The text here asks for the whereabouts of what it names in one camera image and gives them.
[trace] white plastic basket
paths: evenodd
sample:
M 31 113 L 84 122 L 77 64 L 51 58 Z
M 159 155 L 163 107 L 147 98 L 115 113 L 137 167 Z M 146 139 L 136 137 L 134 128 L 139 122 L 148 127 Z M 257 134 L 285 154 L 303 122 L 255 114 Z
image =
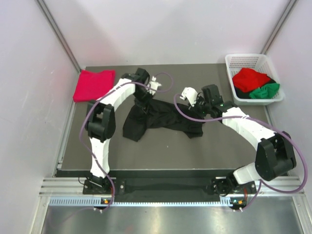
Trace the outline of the white plastic basket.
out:
M 241 99 L 236 95 L 233 85 L 233 76 L 235 76 L 244 67 L 252 68 L 257 72 L 265 73 L 270 78 L 275 80 L 276 83 L 280 84 L 276 71 L 268 56 L 261 54 L 231 54 L 225 57 L 225 62 L 234 103 L 236 105 L 268 105 L 272 102 L 283 100 L 284 92 L 281 86 L 272 99 Z

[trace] metal floor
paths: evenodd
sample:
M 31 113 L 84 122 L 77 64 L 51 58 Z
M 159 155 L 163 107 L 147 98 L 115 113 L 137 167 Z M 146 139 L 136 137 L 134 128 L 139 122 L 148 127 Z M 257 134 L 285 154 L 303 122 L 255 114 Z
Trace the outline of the metal floor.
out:
M 124 73 L 134 73 L 138 66 L 87 67 L 99 72 L 115 70 L 116 81 Z M 173 96 L 184 87 L 198 91 L 208 84 L 219 87 L 223 100 L 232 100 L 225 64 L 148 65 L 140 66 L 151 75 L 159 72 L 171 74 L 175 80 L 173 89 L 155 98 L 173 102 Z M 170 79 L 159 76 L 163 89 L 169 87 Z M 232 169 L 251 163 L 255 150 L 241 136 L 219 122 L 203 125 L 203 137 L 189 139 L 183 132 L 165 128 L 148 129 L 139 142 L 122 137 L 122 126 L 133 106 L 129 97 L 116 111 L 116 132 L 110 143 L 109 163 L 112 169 Z M 243 106 L 241 109 L 252 117 L 266 121 L 262 106 Z M 86 115 L 86 103 L 78 103 L 65 151 L 63 170 L 89 170 L 91 156 L 79 142 L 78 134 Z M 87 133 L 84 140 L 91 147 Z
M 49 207 L 42 234 L 302 234 L 291 197 L 259 197 L 245 212 L 221 207 Z

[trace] red folded cloth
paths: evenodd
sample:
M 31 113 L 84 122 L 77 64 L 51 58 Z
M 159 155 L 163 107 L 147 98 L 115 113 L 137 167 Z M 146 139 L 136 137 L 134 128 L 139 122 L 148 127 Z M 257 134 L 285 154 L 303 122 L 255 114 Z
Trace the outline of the red folded cloth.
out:
M 112 89 L 114 79 L 115 71 L 93 73 L 83 70 L 73 96 L 74 102 L 99 99 Z
M 242 68 L 233 77 L 234 86 L 244 93 L 260 88 L 269 81 L 270 78 L 267 74 L 256 72 L 250 68 Z

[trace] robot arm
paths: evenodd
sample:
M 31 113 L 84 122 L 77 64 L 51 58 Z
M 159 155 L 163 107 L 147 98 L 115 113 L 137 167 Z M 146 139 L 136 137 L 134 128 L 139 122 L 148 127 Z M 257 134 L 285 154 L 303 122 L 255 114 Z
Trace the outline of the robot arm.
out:
M 118 83 L 112 88 L 112 90 L 115 91 L 101 100 L 87 121 L 85 129 L 88 131 L 92 151 L 97 156 L 97 160 L 103 167 L 104 171 L 107 173 L 110 171 L 108 164 L 109 143 L 116 129 L 115 110 L 132 94 L 136 97 L 136 104 L 144 108 L 155 94 L 155 91 L 146 89 L 140 85 L 122 85 L 132 81 L 145 84 L 146 80 L 148 80 L 147 86 L 155 90 L 161 86 L 161 84 L 156 81 L 155 77 L 150 79 L 150 75 L 144 69 L 138 68 L 135 74 L 124 74 Z M 95 100 L 88 103 L 87 113 L 90 111 L 94 103 Z M 103 180 L 100 178 L 105 178 L 105 175 L 97 166 L 94 158 L 92 158 L 90 172 L 93 176 L 98 178 L 96 181 L 101 184 Z
M 244 137 L 256 150 L 255 162 L 240 167 L 227 176 L 231 190 L 259 179 L 270 181 L 296 166 L 293 147 L 281 135 L 246 119 L 248 115 L 232 102 L 223 102 L 216 85 L 203 87 L 202 93 L 204 97 L 199 96 L 193 88 L 185 88 L 181 98 L 188 100 L 190 108 L 204 116 L 206 114 L 210 114 L 213 118 L 242 116 L 223 119 L 221 123 Z

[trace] black garment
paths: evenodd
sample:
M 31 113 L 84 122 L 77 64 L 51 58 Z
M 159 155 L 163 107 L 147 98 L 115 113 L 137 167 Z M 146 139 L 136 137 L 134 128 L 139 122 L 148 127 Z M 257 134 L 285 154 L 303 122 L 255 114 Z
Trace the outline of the black garment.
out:
M 275 80 L 273 80 L 273 79 L 270 78 L 270 81 L 268 81 L 268 82 L 265 83 L 264 85 L 266 85 L 266 84 L 274 84 L 274 83 L 276 83 Z M 239 88 L 236 88 L 235 86 L 234 86 L 234 88 L 235 88 L 235 92 L 236 92 L 236 95 L 237 95 L 238 98 L 241 98 L 241 99 L 251 99 L 250 96 L 249 96 L 249 94 L 250 94 L 253 90 L 251 90 L 250 92 L 244 93 L 244 92 L 241 91 Z
M 201 118 L 188 110 L 187 105 L 178 104 L 178 106 L 186 115 Z M 146 113 L 136 105 L 131 108 L 122 128 L 123 137 L 138 141 L 146 129 L 160 127 L 183 131 L 189 138 L 203 136 L 202 123 L 186 119 L 171 103 L 152 99 L 147 106 Z

